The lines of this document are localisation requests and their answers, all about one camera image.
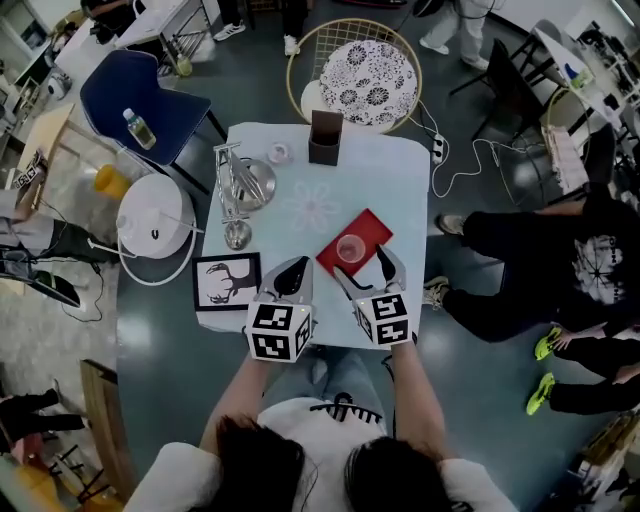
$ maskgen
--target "gray floor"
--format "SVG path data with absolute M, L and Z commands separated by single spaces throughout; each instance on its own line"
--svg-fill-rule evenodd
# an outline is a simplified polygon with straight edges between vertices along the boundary
M 307 28 L 341 17 L 365 17 L 396 26 L 404 12 L 388 12 L 317 2 Z M 207 96 L 223 125 L 244 121 L 299 123 L 285 91 L 286 60 L 282 55 L 277 14 L 258 16 L 255 32 L 247 30 L 216 48 L 213 62 L 196 66 L 193 77 L 178 88 Z M 472 171 L 477 164 L 470 136 L 486 114 L 490 92 L 483 85 L 465 90 L 450 100 L 447 92 L 473 76 L 454 56 L 445 58 L 420 49 L 419 37 L 430 20 L 409 19 L 402 34 L 419 54 L 423 71 L 422 99 L 449 138 L 452 153 L 439 172 L 436 186 L 443 190 L 456 171 Z M 514 49 L 521 37 L 493 21 L 487 23 L 484 52 L 494 37 Z M 305 58 L 304 50 L 300 58 Z M 509 141 L 515 126 L 499 123 L 501 131 L 488 129 L 484 136 Z M 427 143 L 421 129 L 406 123 L 394 135 Z M 210 126 L 183 153 L 180 163 L 208 186 L 213 185 L 211 144 L 217 143 Z M 428 219 L 437 213 L 470 213 L 515 210 L 505 192 L 498 169 L 487 148 L 480 149 L 483 172 L 459 178 L 445 199 L 430 197 Z M 529 161 L 503 156 L 503 170 L 514 193 L 534 187 L 535 172 Z M 198 218 L 206 219 L 208 200 L 195 190 Z M 537 188 L 525 208 L 542 205 Z M 473 254 L 456 240 L 429 228 L 425 275 L 444 271 L 454 285 L 491 294 L 498 289 L 501 265 Z M 140 267 L 142 275 L 167 275 L 183 253 Z M 523 510 L 533 510 L 559 478 L 576 451 L 607 420 L 553 413 L 548 408 L 533 418 L 524 413 L 526 399 L 545 369 L 569 382 L 596 378 L 576 365 L 549 361 L 537 364 L 534 341 L 545 331 L 540 326 L 508 343 L 488 345 L 457 325 L 444 312 L 423 309 L 419 348 L 443 403 L 451 444 L 463 457 L 486 465 L 495 481 Z M 201 328 L 193 310 L 191 272 L 161 288 L 134 284 L 121 273 L 118 290 L 118 373 L 129 445 L 139 475 L 153 462 L 162 444 L 183 440 L 197 442 L 211 408 L 246 353 L 240 335 L 218 334 Z M 362 354 L 390 418 L 391 383 L 379 364 L 378 353 Z

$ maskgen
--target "water bottle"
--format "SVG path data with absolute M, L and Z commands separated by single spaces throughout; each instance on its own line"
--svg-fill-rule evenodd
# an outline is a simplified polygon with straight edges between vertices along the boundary
M 149 150 L 156 143 L 156 136 L 147 126 L 140 116 L 133 113 L 133 110 L 128 108 L 122 115 L 127 120 L 127 128 L 129 133 L 134 139 L 142 146 L 143 149 Z

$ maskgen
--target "desk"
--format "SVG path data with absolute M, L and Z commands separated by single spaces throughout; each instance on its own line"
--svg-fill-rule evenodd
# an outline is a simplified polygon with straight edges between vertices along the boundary
M 309 126 L 243 123 L 229 130 L 230 142 L 242 141 L 239 157 L 265 159 L 274 142 L 285 142 L 294 161 L 274 166 L 276 193 L 271 203 L 253 213 L 253 238 L 246 252 L 259 252 L 263 274 L 287 259 L 312 260 L 362 210 L 370 208 L 394 233 L 387 246 L 407 269 L 409 314 L 418 332 L 422 308 L 430 155 L 421 144 L 400 137 L 343 131 L 337 167 L 308 162 Z M 211 194 L 203 256 L 230 254 L 223 238 L 222 210 Z M 356 324 L 342 288 L 314 261 L 313 304 L 317 308 L 313 341 L 323 345 L 375 348 Z M 377 258 L 356 279 L 384 285 Z M 246 311 L 198 312 L 203 327 L 240 332 Z
M 551 58 L 554 60 L 556 66 L 558 67 L 560 75 L 562 76 L 567 88 L 570 89 L 590 109 L 592 109 L 594 112 L 597 112 L 606 121 L 611 123 L 616 130 L 619 129 L 621 126 L 620 112 L 622 112 L 624 104 L 621 104 L 620 108 L 617 111 L 613 111 L 604 103 L 604 98 L 609 93 L 613 93 L 611 89 L 612 81 L 608 79 L 605 73 L 598 72 L 598 70 L 595 70 L 596 72 L 594 72 L 594 70 L 589 68 L 589 66 L 587 66 L 584 61 L 580 60 L 573 53 L 571 53 L 569 49 L 562 46 L 560 43 L 542 32 L 540 29 L 535 30 L 536 34 L 540 38 L 540 41 L 542 41 L 542 43 L 545 45 L 547 51 L 549 52 L 549 55 L 551 55 Z M 568 64 L 576 73 L 580 73 L 583 69 L 589 69 L 589 71 L 591 71 L 591 75 L 594 78 L 594 82 L 581 89 L 573 87 L 565 69 L 566 64 Z

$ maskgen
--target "navy chair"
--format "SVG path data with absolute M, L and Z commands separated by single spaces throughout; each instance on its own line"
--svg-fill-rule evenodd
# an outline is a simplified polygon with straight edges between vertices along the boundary
M 162 89 L 157 69 L 158 61 L 148 53 L 116 50 L 107 55 L 80 91 L 87 119 L 96 133 L 116 140 L 156 171 L 166 174 L 160 166 L 171 166 L 189 183 L 209 194 L 176 159 L 205 116 L 224 141 L 227 133 L 211 112 L 211 101 Z M 157 142 L 151 149 L 143 149 L 127 130 L 122 116 L 127 108 L 140 115 L 156 136 Z

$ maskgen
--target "shoe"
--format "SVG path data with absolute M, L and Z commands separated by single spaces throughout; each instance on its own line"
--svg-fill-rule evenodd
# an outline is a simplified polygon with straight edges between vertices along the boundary
M 553 353 L 553 344 L 562 334 L 560 327 L 553 327 L 549 334 L 540 338 L 540 341 L 536 344 L 535 355 L 537 361 L 542 361 L 549 354 Z
M 445 46 L 444 44 L 442 46 L 431 46 L 429 43 L 427 43 L 427 36 L 420 38 L 420 46 L 426 48 L 427 50 L 433 50 L 440 55 L 449 55 L 449 48 L 447 46 Z
M 462 215 L 438 215 L 436 217 L 436 226 L 443 233 L 448 235 L 464 235 L 464 221 L 466 217 Z
M 298 48 L 298 40 L 293 36 L 284 36 L 284 54 L 286 57 L 292 55 L 298 55 L 300 48 Z
M 422 285 L 422 304 L 428 304 L 434 311 L 442 307 L 442 297 L 449 289 L 449 279 L 445 276 L 434 277 Z
M 555 383 L 556 380 L 553 378 L 552 373 L 547 373 L 542 377 L 538 385 L 538 390 L 531 396 L 527 403 L 527 414 L 529 416 L 533 416 L 545 400 L 551 396 L 551 390 Z
M 213 39 L 218 42 L 224 41 L 225 39 L 229 39 L 231 36 L 235 36 L 240 32 L 244 32 L 244 29 L 245 29 L 244 22 L 242 21 L 240 22 L 239 25 L 233 25 L 232 23 L 229 23 L 228 25 L 225 25 L 220 32 L 218 32 L 215 36 L 213 36 Z
M 482 57 L 478 57 L 475 60 L 465 59 L 461 57 L 462 62 L 464 62 L 467 66 L 471 66 L 478 71 L 482 71 L 483 73 L 489 69 L 489 61 L 487 59 L 483 59 Z

